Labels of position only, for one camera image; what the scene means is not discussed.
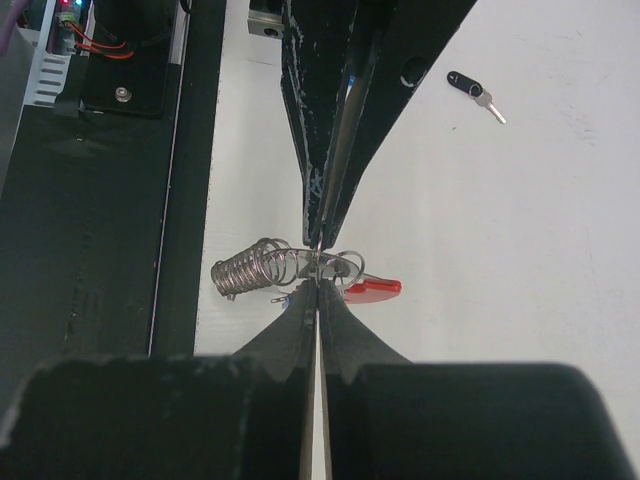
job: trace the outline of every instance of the purple cable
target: purple cable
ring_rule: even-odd
[[[29,6],[31,0],[17,0],[13,8],[9,11],[7,19],[2,25],[0,30],[0,57],[4,57],[9,50],[9,41],[11,40],[11,33],[16,26],[18,18],[22,12]]]

